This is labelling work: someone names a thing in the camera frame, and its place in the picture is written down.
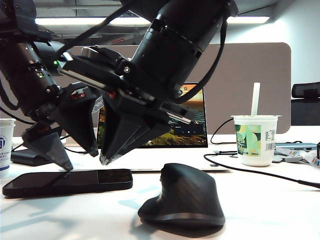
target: robotic arm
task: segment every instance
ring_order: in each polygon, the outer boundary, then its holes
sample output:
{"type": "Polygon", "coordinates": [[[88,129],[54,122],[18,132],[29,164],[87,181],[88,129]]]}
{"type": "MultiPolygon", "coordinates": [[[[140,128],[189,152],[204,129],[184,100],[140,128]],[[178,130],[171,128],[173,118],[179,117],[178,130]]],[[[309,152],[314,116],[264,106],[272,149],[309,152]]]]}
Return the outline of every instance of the robotic arm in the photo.
{"type": "Polygon", "coordinates": [[[38,30],[33,1],[0,1],[0,70],[18,106],[4,91],[1,98],[35,121],[22,135],[24,145],[67,171],[72,165],[60,141],[62,129],[98,155],[91,112],[100,95],[106,109],[102,164],[168,132],[169,116],[189,123],[192,113],[179,104],[192,95],[181,97],[180,87],[219,27],[238,11],[233,0],[121,2],[152,22],[132,59],[98,46],[84,47],[79,56],[64,51],[56,59],[62,44],[38,30]],[[57,70],[81,82],[61,88],[53,79],[57,70]]]}

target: phone screen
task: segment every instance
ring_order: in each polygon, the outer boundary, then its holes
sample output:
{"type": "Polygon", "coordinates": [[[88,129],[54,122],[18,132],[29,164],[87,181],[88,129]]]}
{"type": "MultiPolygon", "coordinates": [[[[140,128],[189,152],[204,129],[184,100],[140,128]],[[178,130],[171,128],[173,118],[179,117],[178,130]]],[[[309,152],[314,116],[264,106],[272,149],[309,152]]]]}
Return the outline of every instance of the phone screen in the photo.
{"type": "Polygon", "coordinates": [[[31,172],[18,176],[3,188],[14,189],[50,189],[63,187],[110,186],[131,183],[132,174],[128,169],[104,169],[70,172],[31,172]]]}

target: drinking straw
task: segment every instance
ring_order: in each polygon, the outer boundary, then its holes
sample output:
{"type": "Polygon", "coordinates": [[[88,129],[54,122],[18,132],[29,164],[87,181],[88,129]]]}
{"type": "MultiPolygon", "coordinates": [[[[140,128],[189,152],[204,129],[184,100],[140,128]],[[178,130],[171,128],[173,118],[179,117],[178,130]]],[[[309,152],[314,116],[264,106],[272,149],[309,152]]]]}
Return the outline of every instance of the drinking straw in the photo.
{"type": "Polygon", "coordinates": [[[253,84],[251,116],[256,116],[258,114],[259,92],[260,92],[260,82],[255,82],[253,84]]]}

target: gray partition panel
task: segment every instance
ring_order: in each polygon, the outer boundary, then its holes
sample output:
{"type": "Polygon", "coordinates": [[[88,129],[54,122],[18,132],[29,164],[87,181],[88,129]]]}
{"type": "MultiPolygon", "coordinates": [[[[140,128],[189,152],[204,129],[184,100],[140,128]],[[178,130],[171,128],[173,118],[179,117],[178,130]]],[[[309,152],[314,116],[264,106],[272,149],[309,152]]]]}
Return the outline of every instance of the gray partition panel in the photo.
{"type": "MultiPolygon", "coordinates": [[[[72,49],[80,54],[80,46],[72,49]]],[[[137,46],[109,46],[125,57],[132,57],[137,46]]],[[[198,82],[206,74],[216,58],[219,44],[210,44],[202,54],[187,82],[198,82]]],[[[62,87],[76,80],[55,77],[62,87]]],[[[2,81],[9,89],[7,81],[2,81]]],[[[282,115],[278,121],[278,133],[285,133],[291,124],[291,50],[285,43],[229,43],[211,80],[204,88],[207,130],[212,134],[231,115],[249,114],[254,82],[260,82],[258,114],[282,115]]],[[[28,120],[21,111],[15,115],[28,120]]],[[[1,112],[1,118],[8,116],[1,112]]],[[[92,116],[97,124],[98,115],[92,116]]],[[[17,122],[15,136],[21,136],[29,125],[17,122]]],[[[223,127],[220,134],[233,134],[232,123],[223,127]]]]}

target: ceiling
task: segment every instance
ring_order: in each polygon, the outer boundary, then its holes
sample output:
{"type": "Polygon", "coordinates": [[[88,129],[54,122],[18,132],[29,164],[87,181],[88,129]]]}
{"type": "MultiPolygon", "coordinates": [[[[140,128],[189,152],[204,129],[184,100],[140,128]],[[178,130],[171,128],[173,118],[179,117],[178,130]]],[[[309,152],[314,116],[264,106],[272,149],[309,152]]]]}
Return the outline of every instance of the ceiling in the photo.
{"type": "MultiPolygon", "coordinates": [[[[36,6],[38,18],[56,17],[107,17],[118,8],[121,3],[116,0],[33,0],[36,6]]],[[[273,9],[286,0],[235,0],[239,13],[243,16],[271,16],[273,9]]],[[[68,42],[79,34],[88,30],[89,25],[78,26],[46,26],[52,32],[54,40],[68,42]]],[[[229,25],[228,29],[239,28],[241,25],[229,25]]],[[[123,45],[139,44],[147,27],[118,27],[107,26],[92,35],[81,45],[123,45]]]]}

